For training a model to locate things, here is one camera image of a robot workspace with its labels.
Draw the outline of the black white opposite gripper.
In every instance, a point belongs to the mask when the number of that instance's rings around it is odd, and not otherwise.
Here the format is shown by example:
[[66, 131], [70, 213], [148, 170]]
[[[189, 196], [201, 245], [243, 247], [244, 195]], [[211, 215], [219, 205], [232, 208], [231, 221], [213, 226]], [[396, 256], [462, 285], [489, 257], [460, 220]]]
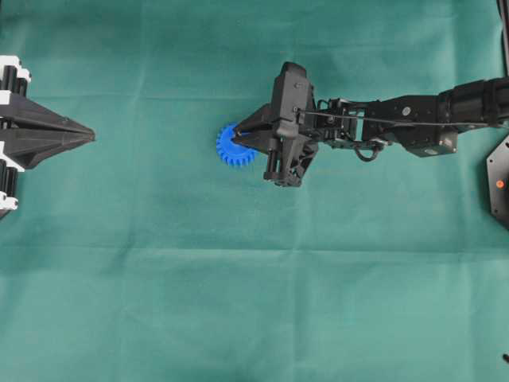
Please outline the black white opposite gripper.
[[1, 55], [1, 106], [8, 106], [8, 120], [19, 127], [76, 134], [14, 134], [1, 138], [2, 219], [18, 207], [19, 172], [31, 170], [52, 156], [95, 141], [92, 129], [25, 98], [30, 82], [30, 71], [22, 67], [19, 57]]

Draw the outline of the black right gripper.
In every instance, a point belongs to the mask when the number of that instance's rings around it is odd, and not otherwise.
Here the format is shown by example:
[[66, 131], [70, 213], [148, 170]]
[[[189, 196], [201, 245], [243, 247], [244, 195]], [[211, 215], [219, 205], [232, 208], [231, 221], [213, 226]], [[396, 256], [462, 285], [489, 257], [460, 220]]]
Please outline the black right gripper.
[[[233, 143], [268, 155], [263, 177], [281, 187], [299, 187], [319, 146], [300, 132], [313, 86], [299, 64], [285, 62], [274, 81], [270, 104], [262, 105], [235, 127]], [[271, 134], [252, 134], [271, 131]]]

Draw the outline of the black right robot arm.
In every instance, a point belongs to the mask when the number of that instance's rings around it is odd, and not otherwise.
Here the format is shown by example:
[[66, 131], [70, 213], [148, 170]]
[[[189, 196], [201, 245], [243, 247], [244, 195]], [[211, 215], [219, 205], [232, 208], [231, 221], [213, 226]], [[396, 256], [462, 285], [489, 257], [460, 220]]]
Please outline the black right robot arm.
[[[95, 132], [30, 100], [31, 74], [16, 56], [1, 58], [1, 213], [18, 207], [17, 178], [39, 163], [95, 140]], [[508, 120], [508, 80], [479, 80], [437, 95], [385, 101], [318, 100], [306, 70], [283, 64], [269, 103], [241, 123], [226, 125], [216, 152], [229, 166], [267, 157], [266, 181], [298, 187], [318, 146], [352, 150], [374, 161], [399, 144], [421, 158], [452, 154], [460, 134]]]

